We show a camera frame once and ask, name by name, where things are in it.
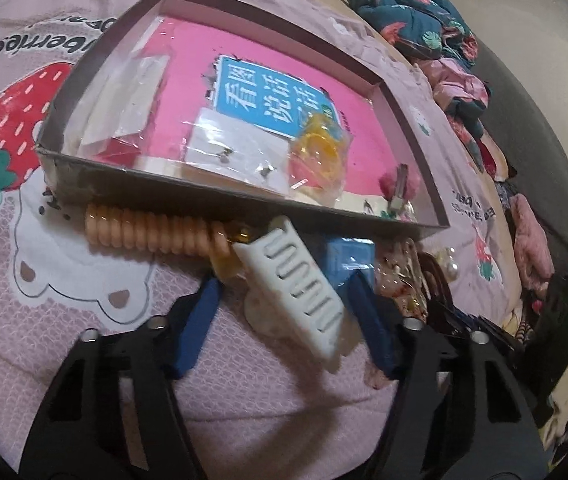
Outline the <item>grey headboard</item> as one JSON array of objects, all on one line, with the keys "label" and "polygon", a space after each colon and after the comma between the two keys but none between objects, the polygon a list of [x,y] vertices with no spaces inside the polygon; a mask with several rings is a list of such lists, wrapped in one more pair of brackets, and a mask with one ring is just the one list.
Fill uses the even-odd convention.
[{"label": "grey headboard", "polygon": [[525,195],[558,272],[568,271],[568,158],[532,97],[485,44],[473,73],[490,89],[482,124],[514,170],[510,189]]}]

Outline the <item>beige dotted mesh bow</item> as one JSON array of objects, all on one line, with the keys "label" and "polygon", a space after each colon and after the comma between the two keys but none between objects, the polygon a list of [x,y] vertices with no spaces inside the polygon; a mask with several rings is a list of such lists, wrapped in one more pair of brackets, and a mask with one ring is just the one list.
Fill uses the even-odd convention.
[{"label": "beige dotted mesh bow", "polygon": [[413,240],[398,240],[378,252],[375,260],[375,291],[380,296],[394,300],[405,318],[426,321],[424,285]]}]

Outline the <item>dark cardboard box tray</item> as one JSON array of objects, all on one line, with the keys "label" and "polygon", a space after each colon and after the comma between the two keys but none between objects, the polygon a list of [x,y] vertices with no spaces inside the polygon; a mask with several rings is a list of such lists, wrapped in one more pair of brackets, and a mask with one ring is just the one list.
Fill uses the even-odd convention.
[{"label": "dark cardboard box tray", "polygon": [[37,140],[65,204],[423,238],[448,216],[386,81],[240,0],[140,0],[58,90]]}]

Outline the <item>pink pajama clothes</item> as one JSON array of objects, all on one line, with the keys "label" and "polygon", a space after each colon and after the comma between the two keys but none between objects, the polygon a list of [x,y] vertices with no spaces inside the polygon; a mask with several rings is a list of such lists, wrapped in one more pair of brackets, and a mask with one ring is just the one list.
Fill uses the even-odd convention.
[{"label": "pink pajama clothes", "polygon": [[460,122],[472,135],[484,133],[480,118],[488,108],[490,90],[454,58],[419,60],[421,69],[432,87],[433,97],[442,110]]}]

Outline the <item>pink book in tray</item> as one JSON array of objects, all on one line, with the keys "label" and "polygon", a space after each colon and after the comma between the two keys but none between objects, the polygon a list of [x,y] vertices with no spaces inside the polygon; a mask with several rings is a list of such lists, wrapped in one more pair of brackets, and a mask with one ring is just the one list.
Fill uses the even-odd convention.
[{"label": "pink book in tray", "polygon": [[147,128],[144,155],[180,160],[199,111],[206,107],[241,119],[285,140],[297,138],[307,113],[326,113],[351,136],[346,189],[380,192],[378,179],[396,166],[390,138],[372,102],[335,77],[307,63],[232,32],[167,18],[143,48],[168,54]]}]

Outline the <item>white hair claw clip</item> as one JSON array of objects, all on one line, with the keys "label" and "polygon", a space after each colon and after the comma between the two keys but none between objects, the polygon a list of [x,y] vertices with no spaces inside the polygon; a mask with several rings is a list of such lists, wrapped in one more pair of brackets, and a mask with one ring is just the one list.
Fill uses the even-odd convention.
[{"label": "white hair claw clip", "polygon": [[235,243],[250,291],[249,308],[268,335],[290,337],[334,373],[360,341],[348,312],[299,237],[289,218],[278,217],[270,231],[250,243]]}]

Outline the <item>maroon banana hair clip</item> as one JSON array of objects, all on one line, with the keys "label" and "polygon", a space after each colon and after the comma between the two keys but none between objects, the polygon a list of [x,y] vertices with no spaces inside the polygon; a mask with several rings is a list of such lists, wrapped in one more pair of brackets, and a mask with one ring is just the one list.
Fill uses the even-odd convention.
[{"label": "maroon banana hair clip", "polygon": [[427,252],[419,252],[418,263],[425,282],[423,289],[427,304],[440,304],[451,310],[454,307],[452,293],[444,270],[436,258]]}]

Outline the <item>blue square eraser block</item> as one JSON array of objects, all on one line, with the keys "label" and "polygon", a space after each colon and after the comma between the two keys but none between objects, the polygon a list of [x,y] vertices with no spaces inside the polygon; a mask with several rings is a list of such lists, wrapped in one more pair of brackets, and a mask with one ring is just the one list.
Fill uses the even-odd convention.
[{"label": "blue square eraser block", "polygon": [[329,238],[324,245],[321,269],[334,288],[339,288],[356,271],[362,272],[369,285],[373,287],[375,244],[366,238]]}]

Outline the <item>teal floral quilt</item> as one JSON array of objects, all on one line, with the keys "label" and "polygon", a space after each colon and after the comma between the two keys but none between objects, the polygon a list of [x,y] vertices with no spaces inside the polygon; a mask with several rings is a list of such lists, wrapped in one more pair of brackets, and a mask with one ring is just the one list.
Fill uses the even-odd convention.
[{"label": "teal floral quilt", "polygon": [[450,0],[346,0],[406,58],[453,58],[471,70],[479,46],[474,32]]}]

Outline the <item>pink strawberry blanket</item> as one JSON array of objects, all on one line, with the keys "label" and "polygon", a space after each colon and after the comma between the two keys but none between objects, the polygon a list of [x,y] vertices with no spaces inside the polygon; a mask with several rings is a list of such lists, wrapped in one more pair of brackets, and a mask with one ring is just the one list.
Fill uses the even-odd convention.
[{"label": "pink strawberry blanket", "polygon": [[[78,62],[140,0],[0,0],[0,467],[19,476],[29,430],[56,372],[89,328],[109,336],[165,315],[212,274],[222,298],[195,366],[173,392],[203,479],[362,479],[397,384],[360,341],[332,373],[297,340],[268,335],[233,250],[270,231],[244,222],[65,204],[46,184],[37,140]],[[384,38],[314,0],[240,0],[325,40],[378,73],[426,157],[448,226],[423,238],[340,236],[295,228],[320,270],[325,242],[366,238],[378,252],[410,238],[433,255],[455,307],[501,327],[519,293],[498,198],[464,150],[416,65]],[[132,381],[119,382],[129,456],[146,460]]]}]

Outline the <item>pink fluffy garment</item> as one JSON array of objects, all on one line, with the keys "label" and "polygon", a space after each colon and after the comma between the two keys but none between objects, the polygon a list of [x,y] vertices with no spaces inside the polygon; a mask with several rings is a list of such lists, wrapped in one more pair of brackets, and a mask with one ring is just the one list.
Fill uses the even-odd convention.
[{"label": "pink fluffy garment", "polygon": [[510,198],[510,211],[515,229],[514,257],[523,288],[544,295],[555,272],[546,231],[523,194]]}]

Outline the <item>clear plastic bag card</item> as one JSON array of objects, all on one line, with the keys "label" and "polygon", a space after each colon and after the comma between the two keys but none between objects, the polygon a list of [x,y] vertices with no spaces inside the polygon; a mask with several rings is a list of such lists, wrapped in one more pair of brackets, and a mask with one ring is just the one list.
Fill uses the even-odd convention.
[{"label": "clear plastic bag card", "polygon": [[170,56],[146,55],[142,50],[164,23],[164,18],[155,18],[102,84],[86,118],[79,154],[89,156],[104,152],[108,141],[139,136],[146,127]]}]

